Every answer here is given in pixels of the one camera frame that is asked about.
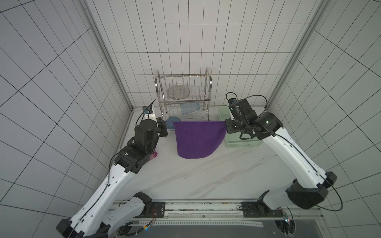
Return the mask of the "purple square dishcloth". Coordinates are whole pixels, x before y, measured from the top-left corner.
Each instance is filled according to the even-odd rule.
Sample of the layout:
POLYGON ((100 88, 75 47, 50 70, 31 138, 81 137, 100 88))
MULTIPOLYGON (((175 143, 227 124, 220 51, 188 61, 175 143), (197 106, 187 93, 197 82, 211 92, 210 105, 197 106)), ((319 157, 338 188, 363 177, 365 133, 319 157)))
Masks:
POLYGON ((177 153, 184 159, 201 159, 210 156, 223 142, 227 133, 223 121, 173 122, 177 153))

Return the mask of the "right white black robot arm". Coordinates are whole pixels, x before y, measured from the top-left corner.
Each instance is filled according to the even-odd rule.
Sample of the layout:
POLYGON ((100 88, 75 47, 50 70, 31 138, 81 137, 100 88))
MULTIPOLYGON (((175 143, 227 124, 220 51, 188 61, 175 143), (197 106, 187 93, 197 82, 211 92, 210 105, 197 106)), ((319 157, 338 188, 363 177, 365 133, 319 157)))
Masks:
POLYGON ((291 184, 265 191, 258 199, 260 205, 269 210, 289 205, 310 209, 325 200, 328 189, 337 180, 336 174, 326 172, 313 162, 274 114, 266 112, 257 118, 237 115, 226 119, 225 123, 228 134, 240 132, 263 141, 295 176, 291 184))

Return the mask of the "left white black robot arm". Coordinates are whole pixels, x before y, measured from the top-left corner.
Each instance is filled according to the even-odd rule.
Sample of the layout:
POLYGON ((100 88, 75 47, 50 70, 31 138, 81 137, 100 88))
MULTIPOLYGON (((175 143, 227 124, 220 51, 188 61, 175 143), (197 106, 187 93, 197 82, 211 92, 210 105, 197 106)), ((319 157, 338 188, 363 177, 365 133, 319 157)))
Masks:
POLYGON ((56 226, 64 238, 108 238, 133 218, 151 213, 152 199, 136 193, 111 211, 118 194, 154 154, 160 137, 168 135, 165 121, 154 114, 135 126, 135 135, 112 159, 108 174, 86 204, 70 219, 56 226))

